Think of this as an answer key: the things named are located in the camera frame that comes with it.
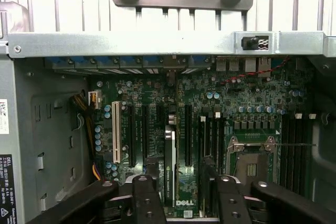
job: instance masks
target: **black pcie slot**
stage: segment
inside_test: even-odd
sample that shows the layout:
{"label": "black pcie slot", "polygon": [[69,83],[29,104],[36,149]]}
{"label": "black pcie slot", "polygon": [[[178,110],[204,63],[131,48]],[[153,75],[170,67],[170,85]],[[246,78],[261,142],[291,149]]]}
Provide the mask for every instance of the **black pcie slot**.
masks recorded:
{"label": "black pcie slot", "polygon": [[281,129],[281,143],[284,144],[281,147],[280,154],[280,186],[286,186],[287,179],[287,153],[288,153],[288,127],[289,127],[289,115],[282,116],[282,129]]}
{"label": "black pcie slot", "polygon": [[192,165],[192,106],[185,106],[185,166]]}
{"label": "black pcie slot", "polygon": [[225,118],[218,120],[218,174],[223,174],[223,162],[224,162],[224,134]]}
{"label": "black pcie slot", "polygon": [[[304,125],[304,120],[296,120],[295,123],[295,144],[301,144],[302,143],[302,127]],[[300,175],[301,175],[301,150],[302,146],[294,146],[294,156],[293,156],[293,192],[298,194],[299,193],[299,187],[300,187]]]}
{"label": "black pcie slot", "polygon": [[211,155],[211,139],[210,139],[210,132],[211,132],[211,119],[206,118],[205,122],[205,142],[204,142],[204,155],[210,156]]}
{"label": "black pcie slot", "polygon": [[291,144],[295,143],[295,134],[296,134],[296,122],[297,119],[289,120],[288,127],[288,153],[287,153],[287,179],[286,179],[286,188],[293,191],[293,173],[294,173],[294,146]]}
{"label": "black pcie slot", "polygon": [[135,108],[134,106],[130,105],[127,108],[127,111],[129,113],[128,116],[128,125],[129,125],[129,166],[130,167],[135,167],[137,163],[137,157],[135,154],[135,138],[136,138],[136,128],[135,128]]}
{"label": "black pcie slot", "polygon": [[143,163],[148,155],[148,140],[149,140],[149,107],[147,105],[142,106],[142,156]]}
{"label": "black pcie slot", "polygon": [[217,145],[218,145],[218,123],[219,120],[218,119],[213,119],[212,120],[212,127],[211,127],[211,131],[212,131],[212,147],[211,147],[211,156],[213,157],[213,160],[215,162],[215,164],[218,167],[218,160],[217,160]]}

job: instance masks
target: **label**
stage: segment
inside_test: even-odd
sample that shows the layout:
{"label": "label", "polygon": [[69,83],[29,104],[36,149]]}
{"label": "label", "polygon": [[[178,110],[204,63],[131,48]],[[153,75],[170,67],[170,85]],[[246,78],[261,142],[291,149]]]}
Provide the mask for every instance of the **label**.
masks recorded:
{"label": "label", "polygon": [[9,134],[7,99],[0,99],[0,134]]}
{"label": "label", "polygon": [[12,155],[0,155],[0,224],[16,224]]}
{"label": "label", "polygon": [[193,211],[192,210],[184,210],[183,211],[183,218],[192,218],[193,217]]}

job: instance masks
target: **gray metal sheet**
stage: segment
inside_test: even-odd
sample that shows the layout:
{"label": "gray metal sheet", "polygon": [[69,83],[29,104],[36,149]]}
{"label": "gray metal sheet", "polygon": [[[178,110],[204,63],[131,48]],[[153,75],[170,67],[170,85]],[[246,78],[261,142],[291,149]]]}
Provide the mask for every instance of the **gray metal sheet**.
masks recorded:
{"label": "gray metal sheet", "polygon": [[[268,50],[243,50],[243,37],[269,36]],[[11,58],[113,55],[322,55],[334,56],[336,38],[315,32],[12,33]]]}

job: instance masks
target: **screw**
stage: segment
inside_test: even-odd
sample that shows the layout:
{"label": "screw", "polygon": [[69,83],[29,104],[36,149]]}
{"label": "screw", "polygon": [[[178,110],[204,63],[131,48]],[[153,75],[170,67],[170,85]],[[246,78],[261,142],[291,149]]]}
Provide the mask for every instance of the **screw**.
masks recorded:
{"label": "screw", "polygon": [[112,183],[109,181],[104,182],[103,186],[112,186]]}
{"label": "screw", "polygon": [[263,181],[259,181],[258,185],[261,186],[261,187],[267,187],[267,183],[263,182]]}
{"label": "screw", "polygon": [[15,46],[15,47],[14,47],[14,52],[16,52],[17,54],[18,54],[19,52],[21,52],[21,47],[20,47],[20,46]]}

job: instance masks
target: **ram slot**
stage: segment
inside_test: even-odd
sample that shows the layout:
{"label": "ram slot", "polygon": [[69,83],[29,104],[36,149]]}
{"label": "ram slot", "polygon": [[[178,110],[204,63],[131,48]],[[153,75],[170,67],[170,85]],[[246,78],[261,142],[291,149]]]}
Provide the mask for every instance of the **ram slot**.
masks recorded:
{"label": "ram slot", "polygon": [[137,163],[137,157],[135,154],[135,138],[136,138],[136,128],[135,128],[135,108],[134,106],[130,105],[127,108],[128,111],[128,125],[129,125],[129,166],[135,167]]}
{"label": "ram slot", "polygon": [[185,166],[192,165],[192,106],[185,106]]}
{"label": "ram slot", "polygon": [[225,118],[218,120],[218,174],[223,174]]}
{"label": "ram slot", "polygon": [[120,163],[121,159],[121,102],[112,102],[112,145],[113,162]]}
{"label": "ram slot", "polygon": [[210,156],[211,155],[211,119],[206,118],[205,122],[205,141],[204,141],[204,155],[205,156]]}
{"label": "ram slot", "polygon": [[219,119],[213,118],[212,120],[212,127],[211,127],[211,137],[212,137],[212,147],[211,147],[211,156],[213,157],[213,160],[216,164],[216,167],[218,167],[218,124],[219,124]]}
{"label": "ram slot", "polygon": [[149,141],[149,107],[147,105],[142,106],[142,157],[143,163],[148,155],[148,141]]}
{"label": "ram slot", "polygon": [[[296,120],[295,125],[295,144],[301,144],[302,143],[302,128],[303,128],[303,120]],[[293,192],[298,194],[299,193],[299,187],[300,187],[300,174],[301,174],[301,151],[302,146],[294,146],[294,156],[293,156]]]}
{"label": "ram slot", "polygon": [[280,154],[280,186],[286,186],[287,178],[287,153],[288,153],[288,127],[289,127],[289,115],[282,116],[282,127],[281,127],[281,143],[284,144],[281,146]]}
{"label": "ram slot", "polygon": [[286,188],[288,190],[293,190],[293,173],[294,173],[294,146],[295,134],[296,134],[296,124],[297,119],[289,120],[288,128],[288,153],[287,153],[287,179]]}

